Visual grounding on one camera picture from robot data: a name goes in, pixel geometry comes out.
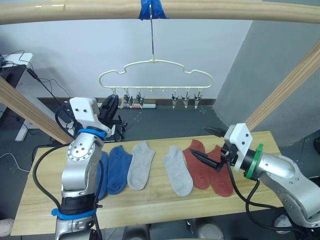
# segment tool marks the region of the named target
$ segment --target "white wall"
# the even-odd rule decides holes
[[[153,23],[156,58],[210,73],[215,83],[202,94],[215,99],[252,21],[157,19]],[[138,19],[1,25],[0,53],[23,49],[33,54],[32,63],[40,77],[57,79],[71,96],[105,97],[112,91],[99,85],[98,76],[111,69],[121,71],[130,62],[151,59],[150,34],[150,21]],[[128,86],[208,84],[198,73],[186,75],[179,67],[162,63],[133,66],[126,75],[112,73],[105,79],[113,85]],[[19,87],[36,97],[50,96],[38,82],[27,78]],[[67,96],[54,82],[52,87],[55,95]],[[124,91],[117,93],[122,97]],[[171,94],[171,90],[142,92],[147,98],[170,98]]]

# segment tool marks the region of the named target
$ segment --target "blue sock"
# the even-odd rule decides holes
[[[101,185],[101,190],[98,196],[98,200],[103,199],[106,195],[107,195],[107,180],[108,180],[108,176],[107,176],[107,172],[108,172],[108,155],[105,151],[102,152],[102,156],[100,161],[103,164],[103,180],[102,180],[102,185]],[[98,163],[98,167],[97,167],[97,176],[96,176],[96,187],[95,187],[95,194],[97,194],[98,191],[98,186],[100,183],[100,177],[101,177],[101,165],[100,163]]]
[[[111,195],[118,194],[127,185],[127,176],[132,155],[122,145],[114,147],[109,153],[107,191]]]

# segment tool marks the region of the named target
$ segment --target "sock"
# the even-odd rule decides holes
[[[127,185],[127,176],[132,155],[122,145],[111,149],[107,172],[107,191],[111,195],[122,192]]]
[[[162,158],[171,187],[180,197],[187,196],[193,188],[193,180],[185,164],[184,155],[177,146],[170,146],[169,153]]]
[[[144,189],[155,153],[154,150],[148,147],[146,141],[140,142],[132,148],[133,157],[127,177],[128,185],[131,189]]]
[[[209,177],[209,166],[205,165],[199,161],[189,149],[194,149],[205,153],[205,147],[202,142],[192,139],[191,145],[183,150],[183,154],[186,160],[186,165],[188,167],[189,173],[193,179],[193,185],[197,189],[207,189],[210,186],[210,177]]]
[[[221,147],[215,146],[211,152],[207,153],[208,157],[216,162],[221,162]],[[216,194],[221,197],[230,197],[234,191],[231,183],[231,179],[228,173],[226,165],[223,166],[221,172],[217,172],[215,169],[209,170],[210,183]]]
[[[108,172],[108,155],[105,151],[102,152],[102,156],[100,161],[103,164],[103,179],[102,179],[102,185],[100,189],[100,193],[98,196],[98,200],[103,199],[107,195],[107,172]],[[96,187],[95,187],[95,194],[97,194],[98,186],[100,183],[100,177],[101,177],[101,165],[98,163],[97,167],[97,177],[96,177]]]

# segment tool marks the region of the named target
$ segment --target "red sock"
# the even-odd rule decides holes
[[[209,170],[210,167],[199,161],[189,149],[194,149],[205,153],[205,147],[202,142],[192,139],[191,145],[183,150],[183,155],[186,160],[186,165],[188,167],[189,173],[193,179],[193,185],[197,189],[207,189],[210,185]]]
[[[208,157],[216,162],[221,162],[221,147],[215,146],[211,152],[207,153]],[[234,191],[231,183],[231,179],[228,173],[226,165],[223,166],[221,172],[217,172],[215,169],[209,170],[210,183],[216,194],[221,197],[230,197]]]

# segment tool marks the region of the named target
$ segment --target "green ring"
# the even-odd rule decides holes
[[[254,174],[254,171],[255,171],[258,163],[259,163],[260,155],[261,155],[261,153],[263,151],[263,148],[264,148],[264,145],[262,143],[260,143],[259,146],[256,148],[256,150],[255,150],[256,152],[254,154],[253,161],[252,161],[252,163],[251,163],[251,165],[249,167],[248,172],[245,175],[245,177],[247,179],[251,179],[252,174]]]

